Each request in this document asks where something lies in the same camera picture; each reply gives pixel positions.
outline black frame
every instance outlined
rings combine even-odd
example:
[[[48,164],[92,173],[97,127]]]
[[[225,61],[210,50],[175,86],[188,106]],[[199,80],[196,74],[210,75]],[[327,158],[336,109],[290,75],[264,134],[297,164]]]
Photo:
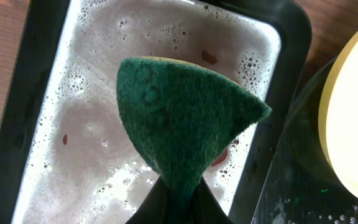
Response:
[[[32,1],[0,126],[0,223],[10,223],[70,0]],[[229,218],[250,223],[311,43],[305,12],[292,0],[204,0],[269,23],[282,38],[266,103]]]

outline brown wood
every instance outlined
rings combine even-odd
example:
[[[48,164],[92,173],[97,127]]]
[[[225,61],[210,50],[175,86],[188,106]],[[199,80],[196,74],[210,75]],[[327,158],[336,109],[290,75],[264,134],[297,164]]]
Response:
[[[301,85],[334,58],[358,30],[358,0],[296,0],[310,18],[313,39]],[[29,0],[0,0],[0,119]]]

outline wooden table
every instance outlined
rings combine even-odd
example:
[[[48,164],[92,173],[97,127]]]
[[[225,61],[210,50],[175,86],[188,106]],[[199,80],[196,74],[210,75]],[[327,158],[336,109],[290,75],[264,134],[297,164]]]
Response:
[[[296,0],[309,15],[313,39],[301,85],[335,57],[358,30],[358,0]],[[29,0],[0,0],[0,120]]]

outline brown stain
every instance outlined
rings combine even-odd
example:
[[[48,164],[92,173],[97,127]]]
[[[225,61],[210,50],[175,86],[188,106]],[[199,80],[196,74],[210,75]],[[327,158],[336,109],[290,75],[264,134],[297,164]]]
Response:
[[[67,134],[65,134],[63,136],[63,144],[66,145],[67,144]]]
[[[201,51],[201,58],[204,61],[210,63],[211,65],[214,65],[218,62],[216,57],[214,55],[211,55],[210,53],[208,53],[206,50]]]
[[[228,149],[225,148],[223,153],[217,159],[215,159],[215,161],[211,164],[211,166],[216,166],[222,163],[227,158],[228,154],[229,154]]]

